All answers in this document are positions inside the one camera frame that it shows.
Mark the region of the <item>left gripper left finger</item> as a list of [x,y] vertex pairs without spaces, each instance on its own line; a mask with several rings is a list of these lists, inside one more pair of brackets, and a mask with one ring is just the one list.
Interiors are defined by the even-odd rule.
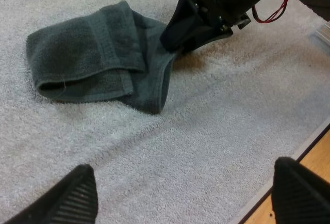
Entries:
[[82,164],[5,223],[95,223],[97,214],[94,170]]

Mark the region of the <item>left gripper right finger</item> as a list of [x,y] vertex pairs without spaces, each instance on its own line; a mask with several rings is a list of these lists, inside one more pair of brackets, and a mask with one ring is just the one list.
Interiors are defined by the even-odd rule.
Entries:
[[329,183],[290,157],[275,161],[271,201],[276,223],[329,223]]

